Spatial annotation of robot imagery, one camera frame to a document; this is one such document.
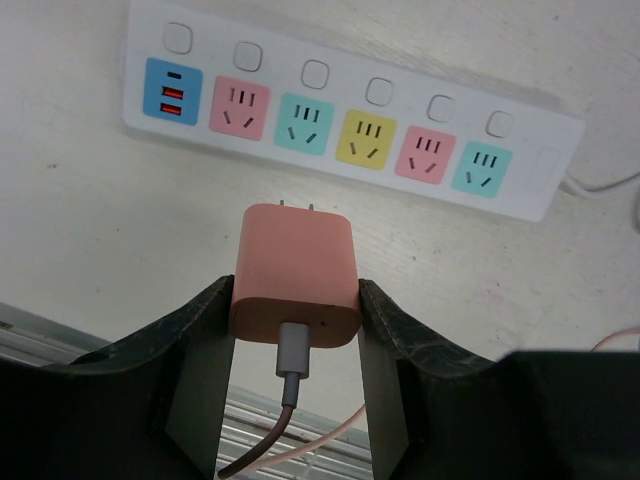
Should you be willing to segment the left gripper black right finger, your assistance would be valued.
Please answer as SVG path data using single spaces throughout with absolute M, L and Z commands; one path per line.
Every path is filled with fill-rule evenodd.
M 359 284 L 378 479 L 635 479 L 639 357 L 514 351 L 487 360 Z

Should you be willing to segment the pink charger plug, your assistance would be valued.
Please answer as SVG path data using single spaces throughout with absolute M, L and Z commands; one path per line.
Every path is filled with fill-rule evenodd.
M 244 213 L 229 331 L 275 344 L 283 323 L 309 328 L 314 348 L 348 344 L 362 324 L 350 222 L 343 216 L 276 204 Z

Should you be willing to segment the white colourful power strip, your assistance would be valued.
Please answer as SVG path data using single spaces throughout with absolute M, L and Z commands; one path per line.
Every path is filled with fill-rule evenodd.
M 134 129 L 528 221 L 583 121 L 159 1 L 128 19 Z

